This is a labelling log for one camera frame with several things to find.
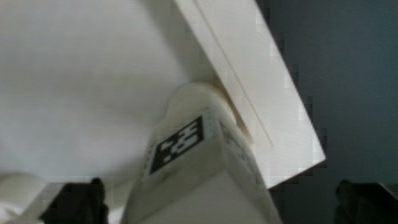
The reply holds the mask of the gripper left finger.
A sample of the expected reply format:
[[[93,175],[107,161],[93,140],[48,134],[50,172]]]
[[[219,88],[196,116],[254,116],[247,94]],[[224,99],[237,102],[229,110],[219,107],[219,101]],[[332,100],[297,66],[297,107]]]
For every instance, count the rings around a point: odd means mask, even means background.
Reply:
[[[100,178],[89,183],[68,183],[39,216],[45,224],[109,224],[105,184]]]

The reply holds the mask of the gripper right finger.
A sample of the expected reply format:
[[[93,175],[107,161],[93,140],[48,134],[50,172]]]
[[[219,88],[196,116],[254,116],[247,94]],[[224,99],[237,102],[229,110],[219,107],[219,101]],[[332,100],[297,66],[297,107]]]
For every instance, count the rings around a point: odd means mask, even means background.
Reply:
[[[340,182],[334,224],[398,224],[398,184]]]

